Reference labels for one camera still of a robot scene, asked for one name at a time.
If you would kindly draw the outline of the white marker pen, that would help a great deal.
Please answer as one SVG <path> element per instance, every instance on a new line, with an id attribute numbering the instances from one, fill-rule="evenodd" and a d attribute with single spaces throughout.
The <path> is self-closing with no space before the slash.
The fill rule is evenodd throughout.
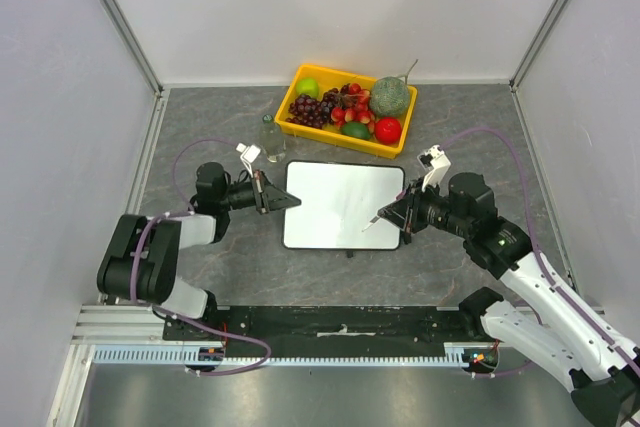
<path id="1" fill-rule="evenodd" d="M 379 220 L 380 220 L 380 215 L 378 213 L 376 213 L 368 222 L 367 224 L 362 228 L 361 232 L 365 232 L 367 231 L 369 228 L 371 228 L 373 225 L 375 225 Z"/>

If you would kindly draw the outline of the small whiteboard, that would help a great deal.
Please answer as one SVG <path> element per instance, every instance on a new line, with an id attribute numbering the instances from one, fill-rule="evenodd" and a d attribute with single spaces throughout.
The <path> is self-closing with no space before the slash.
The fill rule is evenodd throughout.
<path id="1" fill-rule="evenodd" d="M 398 166 L 291 161 L 286 191 L 301 205 L 285 210 L 282 243 L 292 250 L 393 251 L 397 227 L 379 220 L 361 230 L 404 185 Z"/>

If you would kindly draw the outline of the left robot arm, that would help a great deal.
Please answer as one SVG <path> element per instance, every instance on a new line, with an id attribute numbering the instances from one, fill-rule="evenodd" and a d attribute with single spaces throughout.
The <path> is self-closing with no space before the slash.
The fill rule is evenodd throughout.
<path id="1" fill-rule="evenodd" d="M 178 276 L 179 253 L 220 242 L 234 210 L 260 214 L 299 207 L 302 201 L 272 184 L 263 171 L 245 171 L 233 181 L 217 162 L 196 171 L 196 193 L 184 213 L 155 217 L 120 217 L 97 274 L 98 290 L 107 296 L 157 306 L 185 317 L 185 329 L 208 340 L 219 329 L 215 295 Z"/>

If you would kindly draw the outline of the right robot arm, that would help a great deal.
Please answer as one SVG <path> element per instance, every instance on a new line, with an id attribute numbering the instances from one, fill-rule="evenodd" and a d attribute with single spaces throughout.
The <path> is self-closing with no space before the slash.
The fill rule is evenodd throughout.
<path id="1" fill-rule="evenodd" d="M 460 305 L 457 324 L 465 338 L 488 335 L 516 349 L 567 390 L 591 425 L 638 425 L 638 345 L 564 281 L 527 233 L 499 215 L 481 175 L 455 175 L 445 195 L 417 180 L 377 215 L 406 237 L 433 227 L 461 238 L 472 262 L 540 317 L 528 320 L 500 294 L 482 288 Z"/>

